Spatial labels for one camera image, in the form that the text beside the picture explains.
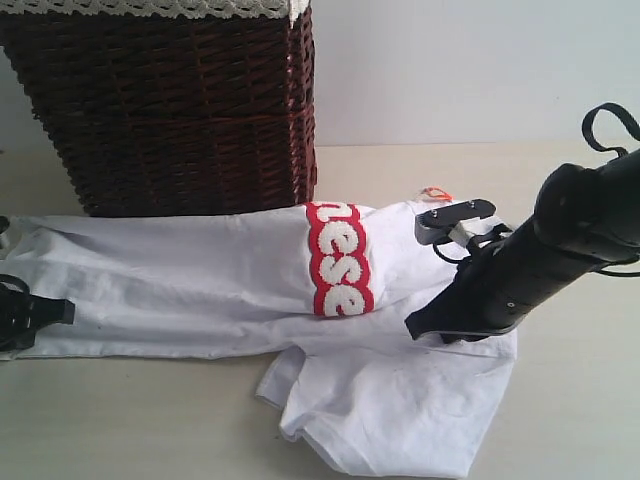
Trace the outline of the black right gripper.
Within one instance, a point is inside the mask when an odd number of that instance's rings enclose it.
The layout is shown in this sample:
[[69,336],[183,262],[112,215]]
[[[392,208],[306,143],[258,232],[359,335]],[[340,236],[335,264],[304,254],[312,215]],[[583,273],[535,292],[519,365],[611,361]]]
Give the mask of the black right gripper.
[[529,234],[484,248],[449,287],[405,319],[410,337],[471,339],[510,332],[545,300],[542,251]]

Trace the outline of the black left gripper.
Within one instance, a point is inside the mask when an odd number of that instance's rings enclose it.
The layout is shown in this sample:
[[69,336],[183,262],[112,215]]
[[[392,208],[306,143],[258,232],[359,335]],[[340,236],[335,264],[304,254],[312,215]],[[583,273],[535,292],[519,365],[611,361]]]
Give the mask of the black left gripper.
[[72,325],[75,304],[68,299],[31,295],[21,279],[1,275],[1,349],[26,350],[35,343],[31,326]]

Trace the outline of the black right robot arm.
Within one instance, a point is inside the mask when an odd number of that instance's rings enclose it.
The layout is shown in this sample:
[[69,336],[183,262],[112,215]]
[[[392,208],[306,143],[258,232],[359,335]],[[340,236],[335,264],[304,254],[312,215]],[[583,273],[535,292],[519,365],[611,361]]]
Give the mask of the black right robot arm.
[[616,276],[639,259],[639,154],[597,169],[563,164],[542,185],[531,216],[511,229],[475,199],[415,218],[415,237],[435,252],[455,243],[452,283],[405,325],[413,339],[446,343],[511,332],[533,309],[590,272]]

